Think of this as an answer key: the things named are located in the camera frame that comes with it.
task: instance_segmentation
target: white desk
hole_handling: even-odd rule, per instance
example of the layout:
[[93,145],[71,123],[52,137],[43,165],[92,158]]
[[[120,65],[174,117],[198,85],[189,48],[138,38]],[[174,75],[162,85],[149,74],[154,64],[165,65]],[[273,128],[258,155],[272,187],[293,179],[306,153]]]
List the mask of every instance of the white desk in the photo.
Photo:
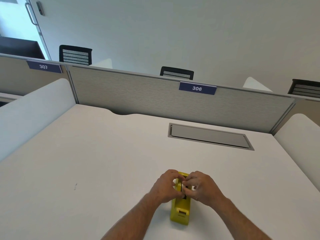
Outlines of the white desk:
[[[245,133],[255,151],[168,137],[169,123]],[[1,239],[97,239],[165,170],[210,174],[273,239],[320,239],[320,193],[270,134],[76,104],[0,162]],[[232,239],[191,202],[189,226],[156,211],[145,239]]]

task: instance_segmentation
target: door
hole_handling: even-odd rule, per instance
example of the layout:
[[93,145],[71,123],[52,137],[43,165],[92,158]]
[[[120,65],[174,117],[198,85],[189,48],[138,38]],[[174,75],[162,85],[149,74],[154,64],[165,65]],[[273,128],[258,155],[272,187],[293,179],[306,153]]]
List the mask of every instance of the door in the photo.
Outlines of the door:
[[0,36],[37,41],[51,60],[30,0],[0,0]]

